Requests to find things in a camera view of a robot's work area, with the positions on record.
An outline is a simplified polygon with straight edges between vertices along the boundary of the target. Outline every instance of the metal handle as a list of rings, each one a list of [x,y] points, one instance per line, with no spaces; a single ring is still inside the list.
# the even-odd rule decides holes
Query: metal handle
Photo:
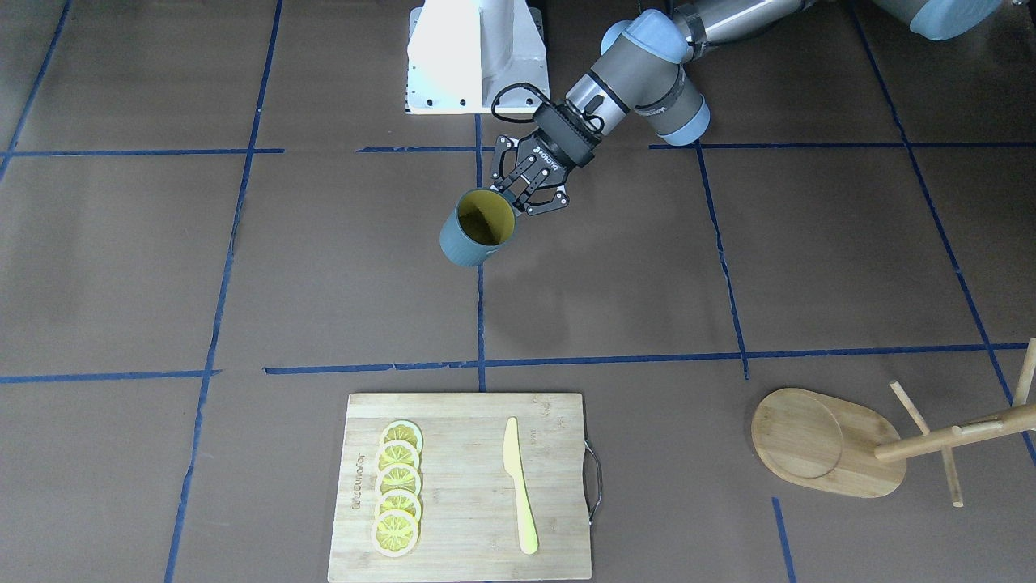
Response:
[[[586,511],[589,513],[589,524],[594,526],[594,515],[597,514],[597,509],[601,507],[601,500],[603,499],[604,487],[601,485],[601,461],[598,460],[597,454],[594,453],[594,448],[589,446],[589,440],[583,441],[586,445],[586,451],[589,457],[594,459],[594,465],[597,466],[597,502],[593,506],[589,503],[586,504]]]

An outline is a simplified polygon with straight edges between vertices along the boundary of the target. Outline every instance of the knife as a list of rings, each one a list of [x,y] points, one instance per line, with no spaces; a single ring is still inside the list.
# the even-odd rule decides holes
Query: knife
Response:
[[[533,508],[525,492],[525,473],[521,469],[521,450],[518,448],[518,419],[511,417],[503,430],[503,470],[515,482],[515,506],[518,515],[518,544],[521,552],[531,555],[540,548],[533,522]]]

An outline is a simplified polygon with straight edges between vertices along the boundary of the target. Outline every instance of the wooden base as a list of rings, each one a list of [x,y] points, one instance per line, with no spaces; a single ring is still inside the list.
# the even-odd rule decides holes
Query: wooden base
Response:
[[[877,413],[804,389],[779,389],[752,417],[759,459],[781,478],[806,488],[877,498],[902,484],[906,462],[884,463],[874,447],[899,439]]]

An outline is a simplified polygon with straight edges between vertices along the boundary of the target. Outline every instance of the lemon slice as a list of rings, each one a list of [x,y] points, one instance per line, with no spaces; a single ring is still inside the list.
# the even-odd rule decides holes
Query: lemon slice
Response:
[[[388,424],[385,431],[381,432],[381,443],[397,439],[409,442],[418,450],[418,454],[421,454],[422,448],[425,446],[425,438],[421,435],[421,430],[406,419],[393,421]]]
[[[413,515],[413,519],[421,522],[421,499],[414,496],[409,490],[390,490],[381,495],[376,505],[375,514],[380,515],[385,511],[403,511]]]
[[[386,441],[378,448],[378,469],[383,470],[393,464],[409,464],[416,470],[421,467],[421,456],[410,442],[401,439]]]
[[[401,557],[418,544],[418,521],[406,511],[385,511],[374,520],[371,538],[379,553]]]
[[[421,494],[421,474],[409,464],[392,464],[378,472],[378,482],[374,487],[384,494],[390,490],[408,490],[416,496]]]

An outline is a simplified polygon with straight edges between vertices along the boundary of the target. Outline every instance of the cutting board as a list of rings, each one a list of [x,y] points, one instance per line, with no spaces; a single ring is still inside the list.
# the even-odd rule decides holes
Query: cutting board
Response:
[[[540,548],[518,546],[503,429],[518,419],[525,485]],[[414,422],[421,454],[421,536],[390,558],[371,541],[384,428]],[[582,396],[573,393],[355,393],[345,437],[327,580],[346,582],[589,579],[583,493]]]

